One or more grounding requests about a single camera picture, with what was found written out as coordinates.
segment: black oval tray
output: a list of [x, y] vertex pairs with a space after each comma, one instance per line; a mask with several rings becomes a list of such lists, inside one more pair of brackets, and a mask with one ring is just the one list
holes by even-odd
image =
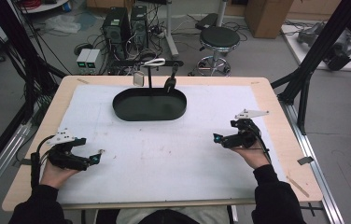
[[179, 90], [131, 88], [120, 92], [112, 101], [118, 118], [127, 121], [172, 120], [187, 109], [187, 97]]

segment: table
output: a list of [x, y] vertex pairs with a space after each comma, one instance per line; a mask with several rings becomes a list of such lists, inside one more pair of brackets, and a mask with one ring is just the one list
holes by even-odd
[[[153, 83], [164, 83], [167, 77], [153, 77]], [[30, 146], [27, 157], [34, 152], [39, 142], [45, 137], [57, 132], [63, 115], [73, 97], [78, 85], [100, 84], [131, 86], [132, 77], [65, 77], [58, 89], [47, 115], [39, 127], [35, 139]], [[254, 92], [260, 108], [267, 108], [271, 116], [263, 117], [268, 134], [271, 136], [278, 159], [288, 182], [293, 187], [300, 202], [318, 202], [322, 199], [313, 172], [308, 164], [299, 165], [297, 160], [303, 157], [301, 148], [295, 138], [288, 120], [278, 103], [269, 81], [263, 77], [178, 77], [177, 85], [221, 85], [249, 86]], [[49, 147], [42, 147], [41, 153]], [[9, 192], [3, 201], [3, 209], [12, 211], [14, 207], [24, 202], [30, 196], [30, 166], [22, 165], [18, 171]], [[155, 207], [155, 206], [187, 206], [209, 204], [240, 204], [254, 203], [253, 199], [223, 199], [210, 201], [177, 201], [177, 202], [145, 202], [145, 203], [90, 203], [64, 204], [64, 209], [93, 209], [93, 208], [126, 208], [126, 207]]]

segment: gray floor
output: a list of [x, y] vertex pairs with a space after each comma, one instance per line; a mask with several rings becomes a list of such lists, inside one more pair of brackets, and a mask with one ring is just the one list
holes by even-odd
[[[91, 15], [79, 14], [80, 12], [82, 11], [73, 10], [69, 15], [76, 15], [77, 18], [81, 15]], [[33, 19], [39, 26], [45, 18], [59, 13], [62, 12], [52, 10], [34, 15]], [[173, 27], [189, 20], [189, 17], [175, 19]], [[78, 74], [74, 47], [86, 42], [87, 38], [92, 41], [94, 37], [90, 35], [100, 34], [99, 27], [103, 20], [98, 16], [93, 21], [94, 24], [89, 25], [89, 20], [85, 20], [86, 26], [76, 35], [53, 31], [43, 34], [49, 46], [72, 74]], [[235, 21], [245, 25], [243, 18], [226, 18], [225, 21]], [[185, 22], [178, 32], [198, 33], [198, 30], [194, 29], [184, 30], [193, 25], [192, 21]], [[298, 64], [282, 36], [276, 39], [256, 39], [248, 31], [241, 31], [241, 33], [247, 36], [247, 41], [242, 42], [227, 56], [227, 60], [232, 65], [233, 77], [267, 77], [270, 81], [275, 81], [297, 68]], [[174, 39], [179, 50], [178, 60], [185, 63], [178, 72], [179, 76], [186, 76], [203, 56], [211, 54], [209, 50], [198, 50], [200, 44], [197, 35], [174, 35]], [[162, 43], [162, 57], [170, 59], [169, 49], [164, 42]], [[44, 48], [44, 53], [49, 63], [66, 72], [47, 48]], [[169, 73], [170, 69], [161, 68], [159, 72], [154, 72], [154, 75], [164, 76]], [[274, 91], [279, 93], [283, 88]], [[0, 134], [23, 103], [22, 89], [23, 82], [9, 60], [0, 63]], [[315, 71], [311, 80], [307, 106], [306, 131], [344, 222], [351, 223], [351, 72]], [[27, 147], [21, 150], [20, 157]], [[6, 223], [11, 216], [11, 213], [2, 210], [1, 204], [17, 171], [17, 167], [10, 165], [0, 178], [0, 223]], [[238, 206], [241, 223], [252, 223], [250, 213], [253, 208], [252, 205]], [[80, 223], [79, 211], [66, 211], [65, 215], [74, 223]], [[93, 211], [88, 211], [88, 223], [91, 223], [93, 215]], [[303, 210], [303, 215], [307, 223], [327, 223], [322, 211], [315, 211], [312, 215], [310, 211]]]

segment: hand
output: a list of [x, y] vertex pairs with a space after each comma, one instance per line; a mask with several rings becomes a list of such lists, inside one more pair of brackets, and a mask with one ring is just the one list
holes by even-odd
[[54, 166], [50, 161], [45, 165], [44, 174], [42, 175], [41, 185], [48, 185], [59, 189], [65, 181], [72, 175], [78, 173], [77, 170], [67, 170]]
[[232, 150], [239, 153], [254, 170], [263, 165], [270, 164], [258, 142], [250, 148], [234, 147]]

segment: round stool seat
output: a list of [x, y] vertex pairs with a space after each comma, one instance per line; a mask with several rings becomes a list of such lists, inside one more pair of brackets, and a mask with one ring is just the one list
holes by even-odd
[[229, 52], [239, 45], [240, 36], [231, 29], [213, 26], [202, 30], [200, 41], [205, 48]]

